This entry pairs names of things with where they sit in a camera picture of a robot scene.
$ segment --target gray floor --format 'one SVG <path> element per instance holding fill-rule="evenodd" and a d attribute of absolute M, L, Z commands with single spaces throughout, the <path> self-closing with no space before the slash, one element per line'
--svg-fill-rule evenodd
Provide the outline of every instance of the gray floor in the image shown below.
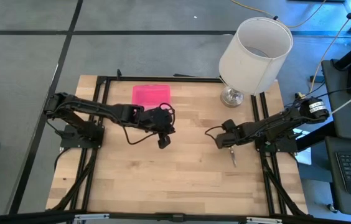
<path fill-rule="evenodd" d="M 318 6 L 287 0 L 241 2 L 277 14 L 286 24 L 297 24 Z M 0 0 L 0 29 L 67 30 L 76 3 Z M 343 4 L 329 3 L 294 30 L 337 31 L 346 13 Z M 235 30 L 241 21 L 255 16 L 262 14 L 227 0 L 89 0 L 83 3 L 76 30 Z M 61 35 L 0 35 L 0 214 L 6 212 L 64 39 Z M 74 93 L 79 75 L 114 75 L 118 68 L 124 75 L 216 77 L 218 60 L 230 39 L 229 35 L 73 36 L 57 91 Z M 295 92 L 308 92 L 307 79 L 331 41 L 328 37 L 294 37 L 293 50 L 278 75 L 285 104 Z M 340 38 L 326 58 L 339 58 L 350 49 L 351 38 Z M 322 87 L 316 94 L 324 92 Z M 308 131 L 316 128 L 304 127 Z M 44 130 L 21 212 L 44 210 L 59 141 L 51 129 Z M 351 220 L 351 216 L 323 209 L 330 202 L 319 197 L 330 194 L 324 184 L 304 180 L 303 186 L 311 214 Z"/>

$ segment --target white lamp shade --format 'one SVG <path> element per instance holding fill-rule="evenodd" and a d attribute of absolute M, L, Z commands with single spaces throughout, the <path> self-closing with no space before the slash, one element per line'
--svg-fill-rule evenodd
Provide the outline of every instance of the white lamp shade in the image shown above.
<path fill-rule="evenodd" d="M 290 30 L 273 19 L 256 17 L 242 22 L 220 59 L 227 85 L 251 95 L 266 91 L 275 81 L 293 46 Z"/>

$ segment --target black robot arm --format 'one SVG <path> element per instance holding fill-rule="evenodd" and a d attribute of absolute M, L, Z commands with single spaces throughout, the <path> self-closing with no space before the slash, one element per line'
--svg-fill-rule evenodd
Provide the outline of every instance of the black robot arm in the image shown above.
<path fill-rule="evenodd" d="M 145 111 L 144 107 L 139 105 L 105 105 L 83 100 L 67 93 L 56 93 L 50 97 L 44 108 L 48 119 L 60 118 L 64 120 L 75 129 L 79 138 L 89 139 L 91 142 L 101 141 L 103 130 L 97 127 L 94 122 L 81 119 L 74 113 L 75 111 L 108 118 L 123 128 L 132 127 L 158 134 L 158 143 L 161 149 L 170 144 L 168 135 L 175 132 L 173 127 L 174 109 L 171 106 L 170 109 L 163 109 L 161 105 Z"/>
<path fill-rule="evenodd" d="M 215 143 L 219 149 L 233 145 L 243 145 L 256 139 L 272 144 L 281 139 L 296 138 L 290 134 L 293 128 L 302 124 L 324 122 L 329 112 L 322 100 L 309 98 L 298 105 L 293 104 L 284 111 L 258 122 L 246 122 L 235 125 L 232 119 L 222 124 L 225 133 L 218 134 Z"/>

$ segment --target wooden table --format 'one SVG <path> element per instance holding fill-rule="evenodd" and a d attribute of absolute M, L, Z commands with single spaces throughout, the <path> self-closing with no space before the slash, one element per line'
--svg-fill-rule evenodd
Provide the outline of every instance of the wooden table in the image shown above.
<path fill-rule="evenodd" d="M 76 95 L 91 100 L 97 76 L 82 75 Z M 111 82 L 107 104 L 131 103 L 135 85 L 155 82 Z M 220 101 L 222 83 L 168 82 L 171 105 L 176 111 L 175 134 L 165 149 L 157 136 L 130 146 L 120 126 L 104 119 L 105 139 L 98 152 L 88 202 L 90 212 L 186 213 L 216 215 L 268 215 L 260 156 L 253 143 L 234 147 L 238 166 L 228 150 L 218 150 L 204 132 L 226 119 L 236 124 L 253 121 L 250 97 L 237 108 Z M 283 109 L 278 82 L 266 92 L 269 115 Z M 263 119 L 259 104 L 260 118 Z M 128 129 L 131 141 L 146 135 Z M 55 206 L 75 181 L 80 149 L 71 149 L 58 161 L 47 208 Z M 284 188 L 303 212 L 307 212 L 296 161 L 278 153 Z M 81 207 L 84 186 L 77 208 Z M 279 212 L 276 190 L 274 205 Z"/>

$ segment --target silver lamp base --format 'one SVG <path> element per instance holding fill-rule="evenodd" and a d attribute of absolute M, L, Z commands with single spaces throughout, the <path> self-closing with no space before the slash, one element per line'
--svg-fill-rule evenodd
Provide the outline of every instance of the silver lamp base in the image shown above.
<path fill-rule="evenodd" d="M 227 86 L 221 92 L 220 99 L 225 106 L 234 108 L 242 104 L 243 93 Z"/>

